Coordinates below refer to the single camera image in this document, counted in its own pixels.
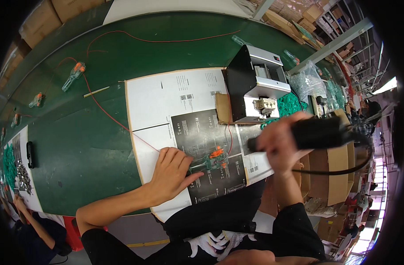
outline green table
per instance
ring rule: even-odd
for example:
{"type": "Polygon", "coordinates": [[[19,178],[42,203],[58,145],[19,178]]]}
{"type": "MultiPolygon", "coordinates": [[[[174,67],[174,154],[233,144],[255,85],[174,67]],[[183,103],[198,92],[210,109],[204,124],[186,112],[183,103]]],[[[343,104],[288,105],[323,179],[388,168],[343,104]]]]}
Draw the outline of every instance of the green table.
{"type": "MultiPolygon", "coordinates": [[[[28,124],[28,140],[34,143],[37,158],[32,174],[45,212],[74,216],[83,205],[141,185],[129,132],[106,116],[91,97],[83,98],[88,93],[83,77],[74,81],[67,93],[62,92],[74,62],[66,60],[53,69],[61,60],[74,57],[85,62],[85,75],[92,91],[111,86],[95,94],[95,98],[127,126],[124,83],[118,81],[180,69],[225,66],[240,49],[232,41],[232,35],[194,42],[149,43],[112,33],[96,40],[90,48],[107,52],[93,52],[87,58],[89,43],[113,30],[127,31],[146,40],[189,40],[241,30],[236,35],[274,53],[281,54],[287,49],[303,61],[315,52],[268,25],[202,12],[129,18],[72,40],[23,80],[0,117],[0,130],[3,126],[7,128],[6,139],[28,124]],[[46,89],[44,106],[28,108],[34,96],[46,89]],[[22,117],[20,126],[11,129],[14,107],[17,112],[33,117],[22,117]]],[[[324,60],[317,65],[331,70],[324,60]]],[[[285,62],[284,68],[289,70],[290,66],[285,62]]],[[[142,209],[133,214],[147,212],[150,210],[142,209]]]]}

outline red plastic stool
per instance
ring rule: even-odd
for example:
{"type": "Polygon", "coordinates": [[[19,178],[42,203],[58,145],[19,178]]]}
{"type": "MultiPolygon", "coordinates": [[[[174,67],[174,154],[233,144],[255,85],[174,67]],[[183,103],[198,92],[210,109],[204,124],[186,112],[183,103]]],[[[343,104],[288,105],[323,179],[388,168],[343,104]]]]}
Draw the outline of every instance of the red plastic stool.
{"type": "Polygon", "coordinates": [[[78,230],[77,221],[75,217],[72,216],[63,216],[65,221],[65,229],[67,229],[67,237],[66,242],[71,246],[73,251],[82,250],[83,243],[81,243],[81,235],[78,230]]]}

